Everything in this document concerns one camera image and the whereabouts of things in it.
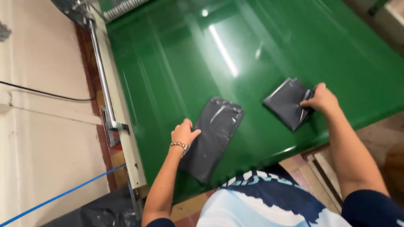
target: bracelet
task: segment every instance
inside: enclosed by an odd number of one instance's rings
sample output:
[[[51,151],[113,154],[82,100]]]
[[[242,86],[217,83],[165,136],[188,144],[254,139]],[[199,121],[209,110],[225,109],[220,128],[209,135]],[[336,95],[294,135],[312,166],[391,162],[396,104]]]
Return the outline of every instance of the bracelet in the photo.
[[[186,144],[184,144],[184,143],[182,143],[182,142],[179,142],[179,141],[171,142],[170,147],[172,147],[172,146],[180,146],[180,147],[182,147],[182,148],[184,149],[184,152],[182,153],[181,158],[184,157],[185,153],[186,153],[186,152],[188,151],[188,149],[189,149],[189,146],[188,146],[188,145],[186,145]]]

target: person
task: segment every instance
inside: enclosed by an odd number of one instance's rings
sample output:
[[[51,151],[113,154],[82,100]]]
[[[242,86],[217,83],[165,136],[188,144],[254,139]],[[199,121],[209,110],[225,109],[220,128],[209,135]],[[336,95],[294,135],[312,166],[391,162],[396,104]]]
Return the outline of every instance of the person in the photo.
[[[204,205],[202,226],[401,226],[404,216],[389,197],[376,163],[341,110],[337,98],[320,83],[312,107],[326,118],[330,150],[343,199],[341,216],[325,208],[279,165],[250,171],[221,186]],[[185,119],[171,132],[184,144],[201,133]],[[177,167],[184,149],[171,146],[146,200],[142,227],[173,227],[169,220]]]

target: t-shirt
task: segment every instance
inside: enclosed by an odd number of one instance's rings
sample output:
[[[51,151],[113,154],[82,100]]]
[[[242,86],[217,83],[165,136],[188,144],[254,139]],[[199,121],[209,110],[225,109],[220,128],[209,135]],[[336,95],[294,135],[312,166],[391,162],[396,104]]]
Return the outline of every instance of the t-shirt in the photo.
[[[157,226],[174,224],[162,218],[147,225]],[[219,187],[204,205],[196,226],[404,227],[404,215],[389,197],[372,190],[349,194],[339,215],[329,211],[287,172],[253,170]]]

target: hand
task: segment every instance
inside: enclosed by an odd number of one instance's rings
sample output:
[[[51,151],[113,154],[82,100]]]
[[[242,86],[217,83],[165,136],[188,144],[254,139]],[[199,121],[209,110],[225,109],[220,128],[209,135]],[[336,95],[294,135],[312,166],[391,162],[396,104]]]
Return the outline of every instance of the hand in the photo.
[[[323,112],[325,115],[332,114],[339,109],[337,97],[326,88],[325,83],[319,83],[314,88],[314,97],[309,100],[303,100],[300,105],[311,107]]]
[[[191,132],[192,122],[186,118],[184,122],[177,125],[174,131],[171,132],[171,142],[181,142],[186,145],[190,145],[192,141],[201,133],[200,129]]]

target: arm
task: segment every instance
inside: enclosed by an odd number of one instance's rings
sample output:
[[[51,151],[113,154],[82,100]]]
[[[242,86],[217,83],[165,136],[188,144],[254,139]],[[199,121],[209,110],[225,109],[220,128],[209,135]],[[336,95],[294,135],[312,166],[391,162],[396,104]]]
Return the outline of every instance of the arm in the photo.
[[[331,156],[343,200],[350,193],[361,189],[378,191],[388,196],[379,168],[325,83],[317,85],[314,98],[303,101],[301,105],[321,111],[327,119]]]
[[[191,121],[185,119],[181,125],[177,125],[175,130],[171,132],[172,142],[179,141],[187,145],[191,144],[201,133],[199,129],[191,132],[191,128]],[[180,146],[171,146],[168,150],[163,166],[158,172],[147,196],[142,216],[142,227],[145,227],[153,220],[170,217],[175,175],[183,152],[184,149]]]

